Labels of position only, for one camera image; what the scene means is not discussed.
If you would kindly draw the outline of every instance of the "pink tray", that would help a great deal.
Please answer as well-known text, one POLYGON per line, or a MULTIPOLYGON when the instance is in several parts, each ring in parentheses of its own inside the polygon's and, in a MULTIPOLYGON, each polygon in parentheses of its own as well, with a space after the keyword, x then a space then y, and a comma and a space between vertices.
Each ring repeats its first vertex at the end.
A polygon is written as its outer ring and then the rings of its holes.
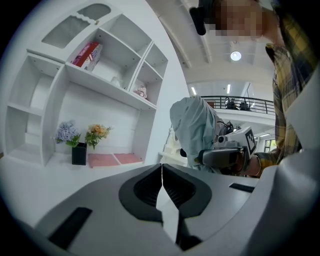
POLYGON ((93 167, 110 167, 119 166, 120 164, 112 154, 89 154, 89 166, 93 167))

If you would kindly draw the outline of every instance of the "light blue cloth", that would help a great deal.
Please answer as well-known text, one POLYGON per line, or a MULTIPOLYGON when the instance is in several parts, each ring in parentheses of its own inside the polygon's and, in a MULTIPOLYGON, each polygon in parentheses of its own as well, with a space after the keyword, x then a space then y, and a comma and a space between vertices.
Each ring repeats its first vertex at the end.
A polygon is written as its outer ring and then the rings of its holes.
POLYGON ((212 173, 210 167, 195 163, 195 158, 201 150, 214 149, 215 136, 219 134, 216 130, 218 116, 214 109, 198 95, 186 97, 172 105, 170 119, 174 133, 186 152, 188 165, 212 173))

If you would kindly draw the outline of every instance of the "person in background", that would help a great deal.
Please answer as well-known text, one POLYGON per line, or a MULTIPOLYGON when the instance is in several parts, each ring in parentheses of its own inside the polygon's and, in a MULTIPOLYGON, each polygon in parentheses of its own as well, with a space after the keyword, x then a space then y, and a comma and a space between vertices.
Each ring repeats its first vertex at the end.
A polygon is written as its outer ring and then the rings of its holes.
MULTIPOLYGON (((258 0, 200 0, 198 8, 190 9, 200 35, 205 33, 203 24, 207 23, 232 39, 264 37, 270 41, 265 50, 275 67, 272 86, 277 147, 251 158, 244 174, 254 177, 260 177, 266 167, 278 165, 283 158, 301 149, 293 127, 286 122, 285 112, 304 89, 319 62, 305 30, 280 1, 272 0, 271 5, 273 11, 263 8, 258 0)), ((242 161, 239 154, 234 171, 240 171, 242 161)))

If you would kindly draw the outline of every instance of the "white wall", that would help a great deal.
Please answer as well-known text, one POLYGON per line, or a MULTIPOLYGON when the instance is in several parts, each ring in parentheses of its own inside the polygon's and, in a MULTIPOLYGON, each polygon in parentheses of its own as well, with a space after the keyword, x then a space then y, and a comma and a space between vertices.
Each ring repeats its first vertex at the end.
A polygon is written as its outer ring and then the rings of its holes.
POLYGON ((268 83, 253 82, 250 87, 251 86, 253 91, 252 98, 263 99, 272 102, 274 101, 272 78, 268 81, 268 83))
MULTIPOLYGON (((0 117, 3 119, 5 106, 8 99, 6 85, 12 83, 12 71, 17 69, 19 63, 26 54, 26 48, 33 43, 37 33, 45 30, 48 24, 54 22, 61 14, 75 7, 86 0, 47 0, 37 6, 25 19, 23 24, 14 34, 2 56, 2 69, 0 70, 0 117)), ((150 136, 149 148, 145 162, 155 163, 158 159, 158 152, 163 150, 171 126, 169 110, 173 103, 183 97, 188 97, 188 89, 184 74, 172 43, 161 25, 159 19, 152 11, 145 0, 108 0, 110 3, 123 11, 133 22, 135 22, 146 34, 151 37, 159 49, 168 59, 166 74, 161 87, 157 112, 155 115, 153 129, 150 136)), ((3 127, 0 127, 0 136, 3 134, 3 127)))
POLYGON ((258 145, 256 146, 256 153, 265 151, 265 140, 259 139, 258 145))

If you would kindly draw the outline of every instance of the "window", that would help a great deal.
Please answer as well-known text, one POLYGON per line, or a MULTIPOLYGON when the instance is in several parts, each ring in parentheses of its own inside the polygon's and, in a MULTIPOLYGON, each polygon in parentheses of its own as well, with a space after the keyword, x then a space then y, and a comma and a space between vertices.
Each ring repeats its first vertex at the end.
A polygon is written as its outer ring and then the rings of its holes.
POLYGON ((277 148, 276 140, 275 139, 268 139, 265 141, 264 144, 264 152, 268 153, 277 148))

